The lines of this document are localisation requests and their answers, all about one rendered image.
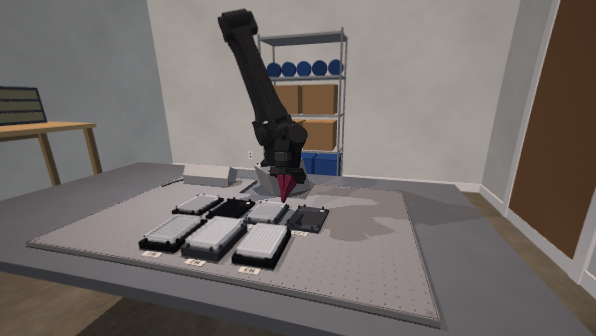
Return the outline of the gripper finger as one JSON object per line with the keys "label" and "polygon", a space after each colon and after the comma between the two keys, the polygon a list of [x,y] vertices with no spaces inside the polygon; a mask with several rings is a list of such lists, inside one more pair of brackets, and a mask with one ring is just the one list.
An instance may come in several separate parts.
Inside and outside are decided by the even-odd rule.
{"label": "gripper finger", "polygon": [[282,202],[285,203],[288,195],[296,186],[296,181],[294,180],[293,176],[285,175],[285,182],[284,182],[284,189],[283,189],[283,198]]}
{"label": "gripper finger", "polygon": [[277,179],[278,179],[278,183],[279,183],[279,187],[280,187],[281,202],[282,202],[285,177],[283,175],[277,175]]}

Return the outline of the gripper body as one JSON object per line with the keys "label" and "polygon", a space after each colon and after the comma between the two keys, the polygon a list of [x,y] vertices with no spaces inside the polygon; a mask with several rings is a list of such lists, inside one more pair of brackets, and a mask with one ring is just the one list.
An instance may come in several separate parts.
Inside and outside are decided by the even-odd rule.
{"label": "gripper body", "polygon": [[297,184],[304,184],[306,180],[306,174],[303,168],[271,166],[270,175],[275,178],[277,178],[277,175],[283,175],[284,177],[285,175],[291,175]]}

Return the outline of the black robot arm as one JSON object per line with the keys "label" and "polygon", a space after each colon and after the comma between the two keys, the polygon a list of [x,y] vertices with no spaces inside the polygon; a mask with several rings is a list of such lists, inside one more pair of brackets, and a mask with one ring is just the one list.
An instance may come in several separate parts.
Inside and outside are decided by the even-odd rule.
{"label": "black robot arm", "polygon": [[[252,125],[258,143],[265,150],[261,167],[300,168],[301,151],[308,133],[292,120],[277,96],[253,38],[258,26],[252,12],[245,8],[223,12],[218,23],[225,43],[227,41],[235,56],[254,109]],[[268,123],[262,124],[264,121]]]}

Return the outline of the white operator button panel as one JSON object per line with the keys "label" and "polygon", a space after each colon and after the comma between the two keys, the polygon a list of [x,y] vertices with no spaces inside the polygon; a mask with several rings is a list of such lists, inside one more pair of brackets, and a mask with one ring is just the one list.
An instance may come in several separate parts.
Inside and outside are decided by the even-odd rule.
{"label": "white operator button panel", "polygon": [[[185,164],[183,173],[184,183],[229,187],[236,183],[237,170],[229,166]],[[169,184],[182,181],[183,179],[172,181]],[[228,186],[229,184],[229,186]]]}

